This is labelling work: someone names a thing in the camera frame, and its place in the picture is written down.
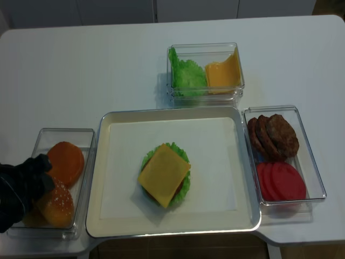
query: tomato slice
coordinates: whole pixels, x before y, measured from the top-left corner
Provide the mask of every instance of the tomato slice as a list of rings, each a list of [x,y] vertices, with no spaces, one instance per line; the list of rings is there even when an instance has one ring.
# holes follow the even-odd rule
[[[266,186],[264,184],[264,168],[266,166],[266,163],[260,163],[257,165],[257,172],[258,172],[258,178],[259,178],[259,183],[260,183],[260,189],[261,189],[261,194],[263,195],[264,200],[266,201],[271,201],[272,197],[269,195]]]
[[[269,196],[272,198],[273,201],[280,201],[282,200],[282,197],[276,192],[274,186],[272,185],[271,181],[271,174],[272,174],[272,163],[268,163],[264,170],[263,170],[263,180],[264,184],[266,186],[267,192]]]
[[[284,200],[306,198],[306,185],[301,175],[288,163],[275,163],[272,168],[271,180],[275,191]]]

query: hamburger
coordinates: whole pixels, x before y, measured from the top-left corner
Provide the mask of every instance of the hamburger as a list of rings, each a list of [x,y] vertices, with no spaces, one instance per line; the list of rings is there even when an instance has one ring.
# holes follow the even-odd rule
[[[183,149],[174,142],[162,144],[144,157],[138,182],[151,200],[168,208],[189,191],[190,167]]]

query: plastic lettuce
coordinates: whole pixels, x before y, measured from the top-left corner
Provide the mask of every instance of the plastic lettuce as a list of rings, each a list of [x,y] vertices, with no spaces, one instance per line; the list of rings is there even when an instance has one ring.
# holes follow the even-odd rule
[[[175,142],[173,142],[172,144],[170,143],[165,143],[168,147],[170,147],[173,151],[176,152],[176,154],[178,154],[180,157],[182,157],[182,159],[184,161],[186,161],[187,163],[189,163],[189,159],[187,157],[186,152],[183,149],[180,149]],[[146,165],[147,161],[149,161],[152,156],[154,155],[154,153],[157,151],[157,149],[160,146],[155,147],[154,150],[150,151],[149,153],[146,154],[146,156],[144,157],[144,159],[142,160],[142,164],[141,164],[141,170],[143,170],[144,166]],[[181,202],[187,192],[189,191],[189,187],[190,187],[190,171],[187,172],[187,175],[185,176],[185,178],[183,179],[183,186],[181,191],[170,201],[169,203],[169,207],[172,205],[175,205],[179,202]]]
[[[193,60],[179,60],[176,50],[169,50],[171,72],[174,77],[173,88],[202,88],[207,87],[205,71]],[[204,91],[177,92],[178,96],[201,96]]]

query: brown meat patty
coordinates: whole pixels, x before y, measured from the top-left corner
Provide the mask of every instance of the brown meat patty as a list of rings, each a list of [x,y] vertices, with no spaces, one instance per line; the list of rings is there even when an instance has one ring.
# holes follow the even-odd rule
[[[271,116],[266,124],[266,130],[281,154],[288,158],[297,155],[300,144],[295,130],[283,116],[279,114]]]
[[[269,154],[269,156],[276,161],[284,161],[286,157],[282,155],[270,137],[267,134],[266,131],[266,123],[268,121],[268,117],[265,117],[263,115],[260,115],[256,124],[256,134],[258,136],[258,139],[260,140],[262,146],[266,150],[266,152]]]
[[[265,159],[269,160],[270,156],[268,153],[265,151],[263,146],[261,145],[257,134],[256,134],[256,125],[257,125],[257,118],[252,118],[248,121],[247,127],[248,127],[248,133],[249,133],[249,139],[253,147],[261,154],[264,156]]]

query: yellow cheese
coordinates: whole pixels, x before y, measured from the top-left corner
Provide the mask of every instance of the yellow cheese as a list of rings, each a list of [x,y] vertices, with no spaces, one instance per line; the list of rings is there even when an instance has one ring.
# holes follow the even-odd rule
[[[167,208],[190,164],[162,144],[138,177],[138,182],[164,208]]]
[[[224,62],[212,62],[205,67],[208,87],[240,85],[240,70],[237,51]],[[229,93],[229,90],[210,90],[210,93]]]

